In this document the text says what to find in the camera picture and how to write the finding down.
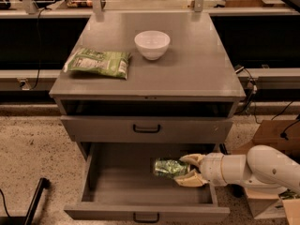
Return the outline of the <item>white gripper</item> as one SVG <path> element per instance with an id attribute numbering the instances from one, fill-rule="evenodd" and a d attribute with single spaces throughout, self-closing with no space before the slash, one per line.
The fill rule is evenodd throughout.
<path id="1" fill-rule="evenodd" d="M 202 187 L 208 182 L 214 187 L 225 187 L 227 185 L 222 174 L 221 153 L 189 154 L 179 158 L 180 161 L 186 162 L 193 166 L 199 167 L 201 173 L 192 170 L 185 175 L 175 176 L 174 181 L 181 187 L 197 188 Z"/>

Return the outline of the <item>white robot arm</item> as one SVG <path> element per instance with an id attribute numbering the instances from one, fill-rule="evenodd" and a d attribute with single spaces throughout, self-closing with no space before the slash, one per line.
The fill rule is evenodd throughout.
<path id="1" fill-rule="evenodd" d="M 238 185 L 274 194 L 289 189 L 300 194 L 300 165 L 267 145 L 255 145 L 244 155 L 191 154 L 179 160 L 194 166 L 187 174 L 174 177 L 182 187 L 209 183 L 214 187 Z"/>

